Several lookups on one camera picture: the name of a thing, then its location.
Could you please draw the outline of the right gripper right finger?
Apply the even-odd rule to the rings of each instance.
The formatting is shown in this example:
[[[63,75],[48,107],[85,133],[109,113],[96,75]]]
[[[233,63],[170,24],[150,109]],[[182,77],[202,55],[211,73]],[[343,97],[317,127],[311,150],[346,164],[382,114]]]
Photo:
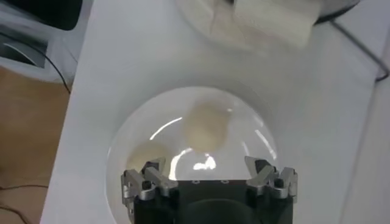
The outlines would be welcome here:
[[[256,196],[269,194],[272,198],[292,198],[293,203],[297,202],[298,173],[293,168],[285,167],[279,172],[267,160],[251,156],[245,156],[244,161],[251,175],[246,184]]]

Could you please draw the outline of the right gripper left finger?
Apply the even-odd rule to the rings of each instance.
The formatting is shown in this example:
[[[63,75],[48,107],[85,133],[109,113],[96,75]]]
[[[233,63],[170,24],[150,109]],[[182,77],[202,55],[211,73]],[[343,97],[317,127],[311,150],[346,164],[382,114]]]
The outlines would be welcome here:
[[[125,170],[121,175],[122,203],[128,213],[134,213],[136,198],[153,200],[157,191],[164,197],[170,197],[178,188],[177,181],[170,180],[162,174],[166,159],[160,157],[147,161],[140,172],[135,169]]]

